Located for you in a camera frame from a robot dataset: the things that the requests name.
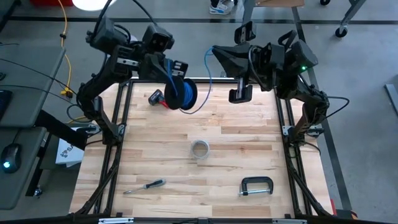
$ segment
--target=tape roll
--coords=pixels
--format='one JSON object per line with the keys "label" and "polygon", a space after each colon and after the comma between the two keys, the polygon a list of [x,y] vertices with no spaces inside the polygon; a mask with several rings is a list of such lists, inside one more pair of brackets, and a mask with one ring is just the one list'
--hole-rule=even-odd
{"label": "tape roll", "polygon": [[[198,155],[197,153],[195,153],[195,147],[199,145],[206,147],[206,153],[204,155]],[[206,159],[210,154],[210,146],[206,141],[196,140],[191,144],[191,154],[196,159]]]}

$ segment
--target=computer mouse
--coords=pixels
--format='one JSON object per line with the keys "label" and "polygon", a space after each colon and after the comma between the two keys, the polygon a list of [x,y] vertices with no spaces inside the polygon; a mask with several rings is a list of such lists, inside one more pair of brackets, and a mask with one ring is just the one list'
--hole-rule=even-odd
{"label": "computer mouse", "polygon": [[12,143],[2,150],[0,162],[1,168],[5,173],[11,174],[20,168],[21,150],[22,146],[16,143]]}

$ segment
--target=gray floor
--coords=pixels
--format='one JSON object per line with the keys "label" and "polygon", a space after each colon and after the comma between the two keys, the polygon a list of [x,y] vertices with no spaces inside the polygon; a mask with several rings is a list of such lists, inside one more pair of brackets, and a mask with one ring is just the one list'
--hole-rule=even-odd
{"label": "gray floor", "polygon": [[[207,0],[146,0],[141,1],[155,18],[224,18],[208,14]],[[298,9],[302,19],[340,20],[348,1],[332,1],[328,7],[321,7],[317,0],[306,0],[306,6]],[[227,18],[241,18],[242,8]],[[95,17],[98,13],[67,9],[70,17]],[[32,8],[21,6],[18,16],[57,16],[59,8]],[[120,0],[109,8],[109,17],[145,18],[131,1]],[[257,8],[255,19],[292,19],[290,9]],[[395,0],[368,0],[354,18],[357,20],[396,20],[398,5]],[[81,82],[89,80],[101,65],[103,54],[85,43],[85,33],[93,29],[89,22],[68,23],[67,54],[73,66],[72,88],[77,90]],[[124,23],[132,34],[142,37],[147,24]],[[167,56],[189,63],[188,76],[205,77],[203,55],[212,45],[233,45],[233,32],[239,24],[209,23],[161,23],[174,35],[175,45]],[[353,210],[360,219],[380,222],[398,222],[398,117],[388,99],[383,85],[397,76],[398,25],[349,26],[344,39],[333,36],[337,26],[304,25],[309,46],[316,53],[319,65],[315,67],[318,84],[328,95],[345,96],[351,104],[342,112],[330,118],[331,131],[343,169]],[[295,29],[292,24],[258,24],[257,39],[253,44],[265,45]],[[0,41],[30,45],[59,45],[62,22],[10,21],[0,33]],[[209,59],[213,76],[222,71],[218,62]],[[63,62],[58,78],[67,80],[67,65]],[[58,85],[52,87],[60,91]],[[332,101],[333,111],[342,102]],[[49,96],[45,109],[62,121],[67,121],[67,104]],[[339,208],[338,192],[331,169],[330,158],[324,140],[318,141],[323,151],[322,161],[331,198]],[[45,178],[48,193],[38,200],[22,198],[13,211],[0,212],[0,219],[44,217],[62,215],[68,212],[68,204],[76,181],[76,172],[56,171]]]}

